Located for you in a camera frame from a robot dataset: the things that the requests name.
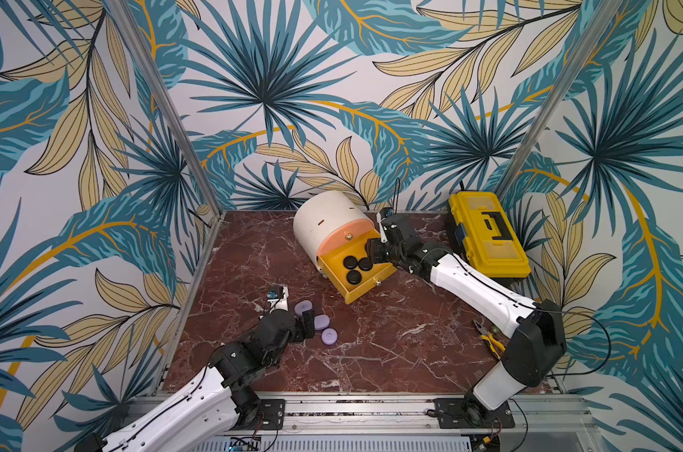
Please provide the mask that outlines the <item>black round earphone case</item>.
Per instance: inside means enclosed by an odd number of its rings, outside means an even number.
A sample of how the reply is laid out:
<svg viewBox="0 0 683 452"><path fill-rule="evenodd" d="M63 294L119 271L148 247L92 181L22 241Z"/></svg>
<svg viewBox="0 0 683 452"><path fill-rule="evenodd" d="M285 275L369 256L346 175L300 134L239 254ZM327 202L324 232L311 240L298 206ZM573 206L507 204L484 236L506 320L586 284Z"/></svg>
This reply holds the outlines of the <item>black round earphone case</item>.
<svg viewBox="0 0 683 452"><path fill-rule="evenodd" d="M348 255L343 259L342 264L345 269L352 270L358 266L358 260L354 256Z"/></svg>
<svg viewBox="0 0 683 452"><path fill-rule="evenodd" d="M373 269L373 263L368 257L361 258L358 260L358 268L362 271L371 271Z"/></svg>
<svg viewBox="0 0 683 452"><path fill-rule="evenodd" d="M362 274L356 269L349 270L346 275L347 282L352 284L352 286L358 286L361 284L362 279Z"/></svg>

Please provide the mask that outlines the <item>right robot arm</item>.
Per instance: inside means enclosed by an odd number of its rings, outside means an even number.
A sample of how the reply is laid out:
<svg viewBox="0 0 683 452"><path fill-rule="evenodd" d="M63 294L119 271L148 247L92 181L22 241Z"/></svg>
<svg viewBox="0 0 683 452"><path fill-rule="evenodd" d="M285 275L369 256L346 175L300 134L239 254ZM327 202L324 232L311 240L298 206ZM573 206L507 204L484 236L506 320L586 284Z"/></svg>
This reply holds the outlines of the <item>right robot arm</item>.
<svg viewBox="0 0 683 452"><path fill-rule="evenodd" d="M561 308L502 286L441 243L423 242L404 214L384 208L376 219L380 237L365 245L371 263L390 263L452 293L508 338L497 365L465 396L466 407L479 414L492 412L541 384L567 352Z"/></svg>

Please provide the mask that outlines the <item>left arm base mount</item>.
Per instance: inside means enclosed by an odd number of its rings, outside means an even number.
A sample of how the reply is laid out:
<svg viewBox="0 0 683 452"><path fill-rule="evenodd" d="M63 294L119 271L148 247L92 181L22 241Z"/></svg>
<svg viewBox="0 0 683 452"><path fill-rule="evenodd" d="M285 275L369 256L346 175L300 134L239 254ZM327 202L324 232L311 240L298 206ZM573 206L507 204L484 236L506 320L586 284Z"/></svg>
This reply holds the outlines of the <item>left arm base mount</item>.
<svg viewBox="0 0 683 452"><path fill-rule="evenodd" d="M284 426L287 401L260 399L247 414L241 414L232 431L280 431Z"/></svg>

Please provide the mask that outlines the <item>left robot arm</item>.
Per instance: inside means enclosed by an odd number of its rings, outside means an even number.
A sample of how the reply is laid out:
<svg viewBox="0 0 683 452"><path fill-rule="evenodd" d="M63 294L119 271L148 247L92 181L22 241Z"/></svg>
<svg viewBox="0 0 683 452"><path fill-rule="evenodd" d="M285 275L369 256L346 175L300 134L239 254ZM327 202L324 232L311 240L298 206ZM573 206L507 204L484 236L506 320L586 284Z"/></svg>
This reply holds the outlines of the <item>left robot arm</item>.
<svg viewBox="0 0 683 452"><path fill-rule="evenodd" d="M280 364L287 346L311 339L315 314L275 309L217 348L177 393L130 425L102 438L91 433L76 451L188 451L214 435L258 424L260 399L252 385Z"/></svg>

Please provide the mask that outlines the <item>white cylindrical drawer cabinet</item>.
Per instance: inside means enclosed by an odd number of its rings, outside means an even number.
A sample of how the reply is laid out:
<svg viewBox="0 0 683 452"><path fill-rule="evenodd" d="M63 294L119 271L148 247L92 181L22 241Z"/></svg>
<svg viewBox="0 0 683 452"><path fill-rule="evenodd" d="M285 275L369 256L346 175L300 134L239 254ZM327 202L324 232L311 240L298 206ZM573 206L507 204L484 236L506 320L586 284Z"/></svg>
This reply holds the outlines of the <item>white cylindrical drawer cabinet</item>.
<svg viewBox="0 0 683 452"><path fill-rule="evenodd" d="M339 227L355 222L373 226L368 216L345 194L327 191L312 196L296 211L293 232L311 262L320 270L316 252L322 241Z"/></svg>

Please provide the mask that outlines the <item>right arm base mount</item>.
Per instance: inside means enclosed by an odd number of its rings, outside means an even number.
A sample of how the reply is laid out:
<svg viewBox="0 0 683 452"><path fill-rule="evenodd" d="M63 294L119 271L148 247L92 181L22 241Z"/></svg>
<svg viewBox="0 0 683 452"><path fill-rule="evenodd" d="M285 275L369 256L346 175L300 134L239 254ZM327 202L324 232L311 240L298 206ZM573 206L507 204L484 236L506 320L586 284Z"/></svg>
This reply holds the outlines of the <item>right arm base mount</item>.
<svg viewBox="0 0 683 452"><path fill-rule="evenodd" d="M512 429L516 427L507 402L490 411L475 400L434 399L426 415L434 418L441 429Z"/></svg>

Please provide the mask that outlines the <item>orange top drawer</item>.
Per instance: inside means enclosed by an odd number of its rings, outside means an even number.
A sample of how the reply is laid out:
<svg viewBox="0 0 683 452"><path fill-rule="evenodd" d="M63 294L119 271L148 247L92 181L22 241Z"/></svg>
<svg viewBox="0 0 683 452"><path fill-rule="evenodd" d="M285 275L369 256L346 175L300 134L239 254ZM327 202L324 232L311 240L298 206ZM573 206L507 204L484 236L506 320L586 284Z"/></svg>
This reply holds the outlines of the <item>orange top drawer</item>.
<svg viewBox="0 0 683 452"><path fill-rule="evenodd" d="M339 227L322 241L316 255L323 256L333 252L333 250L359 239L370 231L373 231L373 226L370 223L355 222Z"/></svg>

